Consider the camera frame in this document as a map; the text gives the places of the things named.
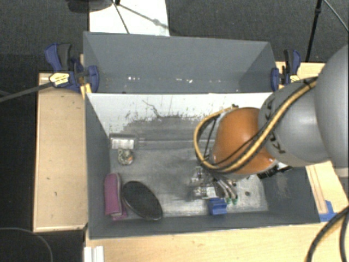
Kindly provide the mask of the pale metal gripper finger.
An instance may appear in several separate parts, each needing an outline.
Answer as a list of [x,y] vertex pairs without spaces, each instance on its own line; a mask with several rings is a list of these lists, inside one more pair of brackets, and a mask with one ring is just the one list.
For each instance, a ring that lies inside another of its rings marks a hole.
[[205,171],[201,166],[197,166],[191,177],[191,184],[193,186],[202,186],[205,182]]
[[202,200],[201,188],[200,187],[191,187],[188,190],[187,200]]

